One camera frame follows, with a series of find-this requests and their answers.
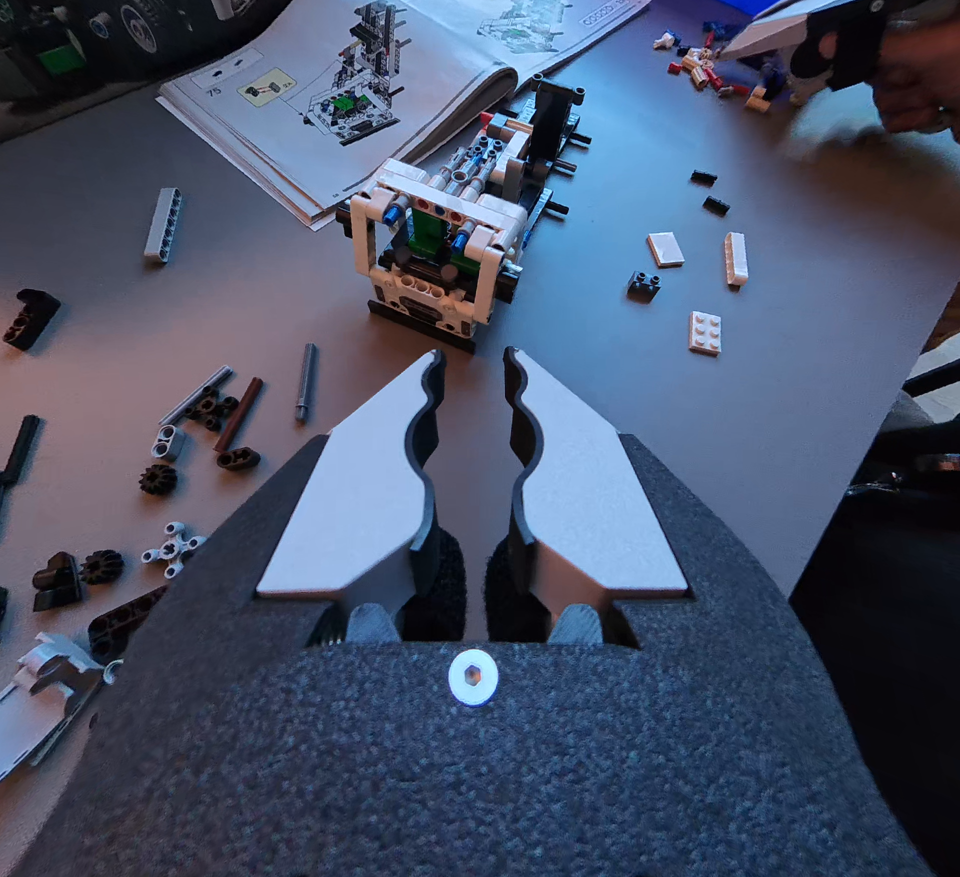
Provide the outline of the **dark chair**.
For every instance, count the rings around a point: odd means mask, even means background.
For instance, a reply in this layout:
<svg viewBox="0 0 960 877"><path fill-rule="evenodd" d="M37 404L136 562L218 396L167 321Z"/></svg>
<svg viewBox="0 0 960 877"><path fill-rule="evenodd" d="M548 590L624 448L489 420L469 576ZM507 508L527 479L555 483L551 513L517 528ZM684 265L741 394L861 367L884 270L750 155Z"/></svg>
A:
<svg viewBox="0 0 960 877"><path fill-rule="evenodd" d="M917 401L958 381L958 358L906 380L846 488L845 507L958 529L959 417L935 423Z"/></svg>

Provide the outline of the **pile of small lego pieces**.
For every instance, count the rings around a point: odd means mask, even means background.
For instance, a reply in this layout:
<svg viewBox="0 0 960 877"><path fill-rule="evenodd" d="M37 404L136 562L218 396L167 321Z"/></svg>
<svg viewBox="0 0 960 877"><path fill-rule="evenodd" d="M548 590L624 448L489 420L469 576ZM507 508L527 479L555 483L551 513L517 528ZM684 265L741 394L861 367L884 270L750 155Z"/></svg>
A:
<svg viewBox="0 0 960 877"><path fill-rule="evenodd" d="M728 79L717 60L717 53L733 40L745 27L732 24L707 22L703 26L700 45L685 43L673 30L666 30L653 43L657 52L671 52L675 58L668 65L673 75L686 74L698 91L707 87L713 89L721 99L742 99L744 108L755 113L766 113L774 101L782 94L788 96L792 106L800 107L809 102L818 93L818 86L810 80L802 80L789 68L788 55L797 46L782 51L734 59L756 71L751 86Z"/></svg>

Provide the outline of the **light grey lego hub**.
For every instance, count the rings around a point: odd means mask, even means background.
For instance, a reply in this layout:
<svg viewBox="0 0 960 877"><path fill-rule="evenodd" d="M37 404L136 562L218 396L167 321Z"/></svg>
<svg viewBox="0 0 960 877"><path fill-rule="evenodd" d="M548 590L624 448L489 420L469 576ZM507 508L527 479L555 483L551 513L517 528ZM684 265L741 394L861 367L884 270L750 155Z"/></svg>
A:
<svg viewBox="0 0 960 877"><path fill-rule="evenodd" d="M186 561L206 543L208 538L191 534L185 523L176 521L164 526L163 535L164 541L161 546L144 550L140 560L143 564L163 561L165 563L163 577L170 581L184 570Z"/></svg>

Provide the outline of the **black cross lego connector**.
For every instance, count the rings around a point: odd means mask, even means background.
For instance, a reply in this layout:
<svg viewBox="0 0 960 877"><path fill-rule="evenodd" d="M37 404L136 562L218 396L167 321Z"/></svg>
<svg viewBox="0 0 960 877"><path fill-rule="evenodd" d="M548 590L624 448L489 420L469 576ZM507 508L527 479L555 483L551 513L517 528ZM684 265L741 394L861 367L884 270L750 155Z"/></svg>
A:
<svg viewBox="0 0 960 877"><path fill-rule="evenodd" d="M220 432L238 406L237 398L222 396L217 386L208 385L201 390L198 400L186 408L184 416L202 424L210 432Z"/></svg>

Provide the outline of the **black long lego axle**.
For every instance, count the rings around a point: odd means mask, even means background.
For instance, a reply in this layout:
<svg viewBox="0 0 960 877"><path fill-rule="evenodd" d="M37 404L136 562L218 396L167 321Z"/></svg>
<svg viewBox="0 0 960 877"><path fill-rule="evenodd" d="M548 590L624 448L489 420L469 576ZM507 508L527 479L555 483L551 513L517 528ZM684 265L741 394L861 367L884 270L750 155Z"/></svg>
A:
<svg viewBox="0 0 960 877"><path fill-rule="evenodd" d="M4 501L6 491L15 486L19 481L20 474L30 454L40 423L41 418L33 414L25 415L21 421L16 439L7 458L6 466L1 471L1 502Z"/></svg>

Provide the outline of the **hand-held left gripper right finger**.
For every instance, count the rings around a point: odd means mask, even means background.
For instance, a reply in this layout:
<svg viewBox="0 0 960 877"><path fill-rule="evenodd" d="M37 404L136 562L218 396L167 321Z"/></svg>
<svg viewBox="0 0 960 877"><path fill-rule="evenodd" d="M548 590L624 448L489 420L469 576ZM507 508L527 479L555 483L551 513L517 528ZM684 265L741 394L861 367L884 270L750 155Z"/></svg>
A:
<svg viewBox="0 0 960 877"><path fill-rule="evenodd" d="M640 644L627 607L690 608L690 584L621 434L516 347L503 355L523 469L502 542L502 639Z"/></svg>

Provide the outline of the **grey lego beam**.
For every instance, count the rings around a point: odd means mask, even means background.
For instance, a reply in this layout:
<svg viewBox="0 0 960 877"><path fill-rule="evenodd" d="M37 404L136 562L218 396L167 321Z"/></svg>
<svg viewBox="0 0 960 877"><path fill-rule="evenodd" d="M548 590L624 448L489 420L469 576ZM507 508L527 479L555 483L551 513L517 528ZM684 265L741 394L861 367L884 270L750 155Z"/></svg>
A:
<svg viewBox="0 0 960 877"><path fill-rule="evenodd" d="M177 187L159 191L143 252L149 262L168 263L182 204L183 195Z"/></svg>

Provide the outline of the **lego instruction booklet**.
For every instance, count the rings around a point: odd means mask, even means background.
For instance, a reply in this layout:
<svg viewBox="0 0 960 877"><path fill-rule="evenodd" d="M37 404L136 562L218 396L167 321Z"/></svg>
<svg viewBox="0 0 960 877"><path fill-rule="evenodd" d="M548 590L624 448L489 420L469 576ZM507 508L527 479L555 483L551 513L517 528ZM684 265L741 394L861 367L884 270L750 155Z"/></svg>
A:
<svg viewBox="0 0 960 877"><path fill-rule="evenodd" d="M388 159L416 163L650 0L292 0L157 101L317 230Z"/></svg>

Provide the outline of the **black bent lego beam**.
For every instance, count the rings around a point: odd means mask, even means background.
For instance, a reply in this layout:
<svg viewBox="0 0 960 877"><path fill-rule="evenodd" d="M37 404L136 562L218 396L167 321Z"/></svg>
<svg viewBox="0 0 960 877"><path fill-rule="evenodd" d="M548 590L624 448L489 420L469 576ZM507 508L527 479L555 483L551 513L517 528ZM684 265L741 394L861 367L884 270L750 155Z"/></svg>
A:
<svg viewBox="0 0 960 877"><path fill-rule="evenodd" d="M133 634L169 589L162 585L91 619L87 636L89 655L102 666L123 658Z"/></svg>

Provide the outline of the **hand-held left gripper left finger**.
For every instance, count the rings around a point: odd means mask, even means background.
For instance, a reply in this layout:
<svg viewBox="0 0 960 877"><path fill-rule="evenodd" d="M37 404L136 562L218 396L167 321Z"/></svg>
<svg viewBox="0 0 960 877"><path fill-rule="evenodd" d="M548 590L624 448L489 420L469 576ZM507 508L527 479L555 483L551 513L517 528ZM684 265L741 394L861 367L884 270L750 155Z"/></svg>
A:
<svg viewBox="0 0 960 877"><path fill-rule="evenodd" d="M401 638L447 639L447 534L424 466L439 442L446 356L417 359L327 435L256 595L268 606L386 612Z"/></svg>

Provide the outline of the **white lego truck model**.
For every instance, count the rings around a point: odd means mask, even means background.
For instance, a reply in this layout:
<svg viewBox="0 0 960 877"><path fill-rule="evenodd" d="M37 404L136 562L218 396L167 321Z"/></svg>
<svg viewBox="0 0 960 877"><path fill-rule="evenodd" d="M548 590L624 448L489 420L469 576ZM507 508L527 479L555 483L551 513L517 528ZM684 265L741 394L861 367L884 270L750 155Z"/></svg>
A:
<svg viewBox="0 0 960 877"><path fill-rule="evenodd" d="M435 172L389 159L338 205L373 314L474 353L496 303L513 301L537 221L569 213L548 177L573 175L565 148L592 141L578 132L583 87L537 73L532 88L521 111L484 114L473 140Z"/></svg>

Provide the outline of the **long grey lego axle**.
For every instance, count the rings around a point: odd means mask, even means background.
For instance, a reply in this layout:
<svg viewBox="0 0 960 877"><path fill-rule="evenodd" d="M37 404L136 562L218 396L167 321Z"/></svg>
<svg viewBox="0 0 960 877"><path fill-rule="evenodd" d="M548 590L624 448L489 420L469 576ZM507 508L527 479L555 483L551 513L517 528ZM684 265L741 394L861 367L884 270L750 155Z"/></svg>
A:
<svg viewBox="0 0 960 877"><path fill-rule="evenodd" d="M185 399L177 403L174 408L164 415L158 422L159 427L176 425L186 412L198 403L203 394L210 388L215 388L222 381L229 378L234 373L234 368L224 365L207 378L200 386L195 388Z"/></svg>

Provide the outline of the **short grey lego axle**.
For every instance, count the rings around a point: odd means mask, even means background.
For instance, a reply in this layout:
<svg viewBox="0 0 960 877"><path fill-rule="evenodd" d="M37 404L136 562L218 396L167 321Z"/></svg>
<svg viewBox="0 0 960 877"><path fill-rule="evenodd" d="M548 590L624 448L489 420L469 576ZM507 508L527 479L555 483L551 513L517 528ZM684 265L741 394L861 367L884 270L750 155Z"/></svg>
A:
<svg viewBox="0 0 960 877"><path fill-rule="evenodd" d="M314 392L317 354L316 344L314 342L307 342L304 346L297 386L297 398L294 405L294 422L297 425L304 425L309 419Z"/></svg>

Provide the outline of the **black curved lego piece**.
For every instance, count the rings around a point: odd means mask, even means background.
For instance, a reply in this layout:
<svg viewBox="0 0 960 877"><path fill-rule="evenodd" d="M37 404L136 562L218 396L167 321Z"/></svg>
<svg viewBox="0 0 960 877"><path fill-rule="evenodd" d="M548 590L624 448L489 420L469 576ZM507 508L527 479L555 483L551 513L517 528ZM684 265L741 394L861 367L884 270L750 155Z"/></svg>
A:
<svg viewBox="0 0 960 877"><path fill-rule="evenodd" d="M46 566L33 574L31 585L35 591L34 613L68 607L83 600L76 560L66 551L51 556Z"/></svg>

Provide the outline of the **brown lego axle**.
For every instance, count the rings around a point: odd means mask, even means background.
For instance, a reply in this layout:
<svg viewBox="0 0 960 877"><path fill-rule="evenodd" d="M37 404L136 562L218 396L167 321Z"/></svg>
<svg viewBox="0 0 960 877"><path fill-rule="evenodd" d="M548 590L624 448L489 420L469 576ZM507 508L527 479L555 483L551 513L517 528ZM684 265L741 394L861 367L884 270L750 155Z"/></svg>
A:
<svg viewBox="0 0 960 877"><path fill-rule="evenodd" d="M213 447L216 454L219 455L231 449L238 431L246 421L253 405L257 402L262 387L263 379L258 377L251 378L244 395L224 425L221 435Z"/></svg>

